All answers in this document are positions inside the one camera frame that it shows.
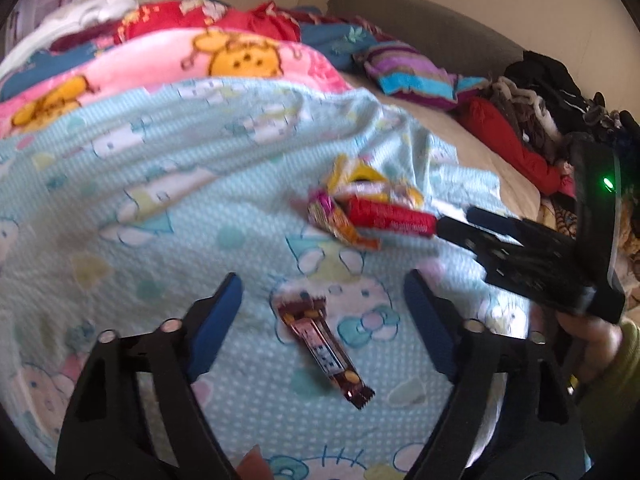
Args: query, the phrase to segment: blue blanket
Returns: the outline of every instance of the blue blanket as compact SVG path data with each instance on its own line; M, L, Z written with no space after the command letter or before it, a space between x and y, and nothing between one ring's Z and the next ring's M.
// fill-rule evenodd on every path
M353 60L353 54L378 43L370 32L349 23L301 23L300 41L322 52L337 70L343 72L357 72L359 67Z
M230 459L259 444L290 480L400 478L411 467L450 385L404 304L405 274L419 268L465 316L503 333L526 334L527 303L437 238L386 234L364 254L310 228L308 188L339 153L406 178L433 212L504 211L495 175L460 167L452 146L365 90L194 80L0 142L0 401L49 465L95 335L181 317L235 271L240 311L194 384ZM327 298L332 330L376 391L360 412L273 313L306 294Z
M110 48L112 46L99 48L94 41L88 41L62 53L39 50L0 85L0 102L8 101L45 79L89 62Z

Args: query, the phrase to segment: pink blanket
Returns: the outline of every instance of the pink blanket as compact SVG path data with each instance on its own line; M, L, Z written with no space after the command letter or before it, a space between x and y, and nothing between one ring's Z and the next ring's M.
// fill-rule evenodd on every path
M0 104L0 139L39 130L76 108L132 88L206 76L282 79L322 92L351 88L322 54L301 43L220 28L163 30Z

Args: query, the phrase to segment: red candy wrapper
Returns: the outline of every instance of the red candy wrapper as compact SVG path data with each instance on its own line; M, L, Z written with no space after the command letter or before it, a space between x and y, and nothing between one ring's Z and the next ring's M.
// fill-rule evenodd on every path
M342 395L361 410L375 392L360 378L346 352L324 320L325 298L309 298L283 303L278 307L280 319L311 352L327 378L340 388Z
M351 196L344 203L344 210L347 218L356 227L384 229L427 237L436 234L437 218L435 216L399 205Z

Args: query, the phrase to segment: gray headboard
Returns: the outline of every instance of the gray headboard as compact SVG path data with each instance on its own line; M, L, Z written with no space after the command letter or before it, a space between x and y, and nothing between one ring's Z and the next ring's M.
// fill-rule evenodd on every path
M362 16L450 73L498 77L522 60L513 41L428 0L329 0L328 14Z

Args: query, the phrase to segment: candy wrapper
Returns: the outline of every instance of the candy wrapper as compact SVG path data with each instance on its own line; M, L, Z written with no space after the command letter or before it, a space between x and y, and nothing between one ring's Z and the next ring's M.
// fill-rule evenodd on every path
M384 229L404 234L432 237L436 234L438 219L422 211L407 207L383 204L357 196L338 202L355 227Z
M278 306L282 322L303 342L327 378L345 399L361 410L375 392L360 378L325 321L325 298L309 298Z
M359 158L338 155L332 172L325 178L327 193L334 198L355 195L376 202L420 209L424 198L405 181L392 182Z
M344 211L324 190L318 190L312 194L308 214L311 224L331 233L342 243L365 251L380 249L380 240L361 236Z

